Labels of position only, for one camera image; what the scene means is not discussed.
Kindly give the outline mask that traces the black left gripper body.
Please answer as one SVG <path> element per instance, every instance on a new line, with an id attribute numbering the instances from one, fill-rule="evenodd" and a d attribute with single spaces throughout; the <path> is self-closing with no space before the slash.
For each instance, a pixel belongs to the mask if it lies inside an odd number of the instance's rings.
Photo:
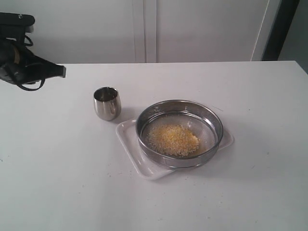
<path id="1" fill-rule="evenodd" d="M 13 40 L 0 42 L 0 79 L 10 84 L 34 84 L 47 78 L 45 63 Z"/>

